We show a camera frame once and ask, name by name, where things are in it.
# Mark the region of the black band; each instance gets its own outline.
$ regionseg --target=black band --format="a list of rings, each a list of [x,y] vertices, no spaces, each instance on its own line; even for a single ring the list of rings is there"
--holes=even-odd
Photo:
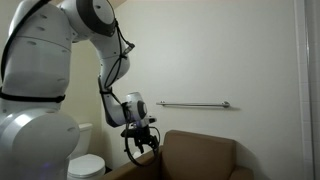
[[[105,92],[105,91],[100,90],[100,94],[111,94],[112,95],[112,91]]]
[[[127,114],[127,104],[128,104],[127,102],[124,102],[124,103],[121,104],[121,107],[122,107],[123,115],[126,118],[126,122],[130,123],[130,118],[131,117],[128,117],[128,114]]]
[[[101,99],[102,99],[102,103],[103,103],[103,107],[104,107],[104,111],[106,113],[106,121],[107,123],[111,126],[111,127],[118,127],[119,124],[117,124],[116,122],[113,121],[112,117],[111,117],[111,114],[109,113],[108,109],[107,109],[107,105],[104,101],[104,97],[102,96],[101,94]]]
[[[144,107],[145,103],[143,101],[138,101],[138,112],[141,119],[143,119],[147,114],[147,112],[144,111]]]
[[[14,95],[5,94],[2,92],[2,88],[0,89],[0,98],[10,100],[10,101],[61,103],[65,99],[65,97],[66,97],[65,95],[58,96],[55,98],[14,96]]]
[[[92,31],[101,35],[109,36],[109,37],[114,34],[116,20],[114,19],[111,24],[106,24],[103,21],[101,21],[101,19],[98,17],[96,12],[94,11],[93,0],[87,0],[87,1],[77,0],[76,4],[77,4],[77,9],[82,21]]]

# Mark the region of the grab bar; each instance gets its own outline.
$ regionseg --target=grab bar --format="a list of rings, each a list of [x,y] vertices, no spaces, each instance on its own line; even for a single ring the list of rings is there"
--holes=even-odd
[[[221,104],[212,104],[212,103],[173,103],[173,102],[165,102],[165,101],[160,101],[156,103],[157,105],[162,105],[162,106],[201,106],[201,107],[224,107],[228,108],[230,107],[230,103],[227,101],[224,101]]]

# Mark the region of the wall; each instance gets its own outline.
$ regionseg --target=wall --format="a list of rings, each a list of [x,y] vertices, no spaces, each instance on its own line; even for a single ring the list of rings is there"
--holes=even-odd
[[[309,47],[309,81],[311,94],[311,121],[313,139],[307,140],[313,143],[315,159],[316,179],[320,179],[320,2],[318,0],[306,0],[307,29]]]
[[[114,92],[123,101],[141,92],[162,137],[180,129],[232,138],[255,179],[303,179],[293,0],[128,1],[116,15],[137,47]],[[232,108],[155,105],[162,100]],[[113,167],[128,161],[121,131],[104,132]]]
[[[110,2],[113,8],[117,8],[127,0],[108,0],[108,1]]]
[[[0,1],[1,52],[6,43],[9,24],[20,1]],[[94,129],[89,151],[101,155],[103,151],[100,143],[101,102],[97,86],[99,61],[93,45],[89,42],[74,44],[72,52],[70,85],[61,111],[74,117],[78,123],[93,123]]]
[[[296,12],[296,35],[297,52],[300,82],[300,102],[301,102],[301,125],[303,138],[304,176],[305,179],[316,179],[314,168],[314,154],[312,143],[312,113],[310,98],[310,78],[308,61],[308,41],[306,6],[304,0],[295,0]]]

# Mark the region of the white robotic arm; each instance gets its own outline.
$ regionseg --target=white robotic arm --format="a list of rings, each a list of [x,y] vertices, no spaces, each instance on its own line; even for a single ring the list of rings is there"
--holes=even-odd
[[[0,179],[66,178],[79,129],[59,109],[69,83],[71,44],[83,40],[97,49],[107,123],[126,124],[122,136],[129,158],[127,138],[134,138],[141,151],[147,144],[156,152],[159,143],[149,130],[156,120],[146,117],[141,95],[129,94],[120,103],[112,92],[112,84],[129,69],[127,54],[134,45],[122,37],[111,5],[106,0],[65,0],[56,7],[48,1],[22,1],[10,26],[1,63]]]

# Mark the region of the white toilet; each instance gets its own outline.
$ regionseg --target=white toilet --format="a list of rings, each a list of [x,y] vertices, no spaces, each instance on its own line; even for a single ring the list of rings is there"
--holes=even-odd
[[[105,173],[105,162],[101,157],[86,154],[91,138],[92,124],[80,124],[80,138],[71,153],[68,180],[99,180]]]

